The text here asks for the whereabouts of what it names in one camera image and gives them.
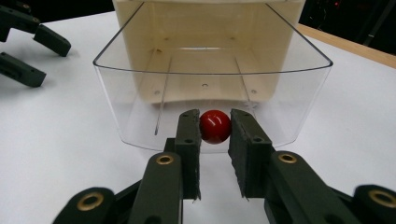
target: clear plastic bin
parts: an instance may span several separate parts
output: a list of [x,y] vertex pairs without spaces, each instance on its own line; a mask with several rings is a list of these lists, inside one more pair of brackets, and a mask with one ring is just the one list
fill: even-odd
[[163,150],[181,113],[231,108],[251,113],[275,147],[297,138],[332,61],[278,2],[123,3],[131,17],[93,62],[123,142]]

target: red ball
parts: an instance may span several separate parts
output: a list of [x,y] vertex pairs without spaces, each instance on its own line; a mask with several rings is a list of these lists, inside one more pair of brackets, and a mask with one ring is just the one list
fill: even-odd
[[231,121],[219,110],[208,110],[200,117],[202,139],[210,144],[224,142],[231,133]]

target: wooden edge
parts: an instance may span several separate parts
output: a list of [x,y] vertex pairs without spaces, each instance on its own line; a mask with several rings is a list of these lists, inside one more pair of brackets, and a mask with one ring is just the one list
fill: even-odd
[[303,35],[315,38],[326,44],[333,45],[339,49],[343,49],[351,53],[360,55],[361,57],[364,57],[366,59],[370,59],[375,62],[387,65],[389,67],[396,68],[396,56],[393,56],[391,54],[387,54],[377,49],[368,48],[361,44],[357,44],[355,42],[340,38],[335,35],[329,35],[327,33],[321,32],[319,30],[302,24],[297,25],[297,30],[300,31],[300,33]]

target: white table surface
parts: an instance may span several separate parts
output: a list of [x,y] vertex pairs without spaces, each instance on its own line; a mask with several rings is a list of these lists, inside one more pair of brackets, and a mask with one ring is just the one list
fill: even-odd
[[[66,58],[11,30],[0,50],[47,73],[28,88],[0,76],[0,223],[51,223],[91,187],[115,193],[141,179],[155,152],[121,142],[92,61],[119,30],[115,12],[46,24],[67,38]],[[334,61],[298,139],[331,187],[396,190],[396,70],[309,38]],[[200,202],[184,223],[268,223],[263,199],[242,199],[229,156],[201,155]]]

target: white tabletop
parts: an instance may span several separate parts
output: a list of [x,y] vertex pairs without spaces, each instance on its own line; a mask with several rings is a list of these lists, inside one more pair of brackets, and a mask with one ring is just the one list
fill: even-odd
[[[0,50],[47,73],[27,88],[0,76],[0,223],[51,223],[91,187],[115,193],[141,179],[155,153],[121,142],[92,61],[119,30],[115,12],[46,24],[67,38],[66,58],[11,30]],[[309,38],[334,61],[297,140],[331,187],[396,190],[396,70]],[[200,202],[184,223],[267,223],[263,199],[242,199],[228,154],[201,155]]]

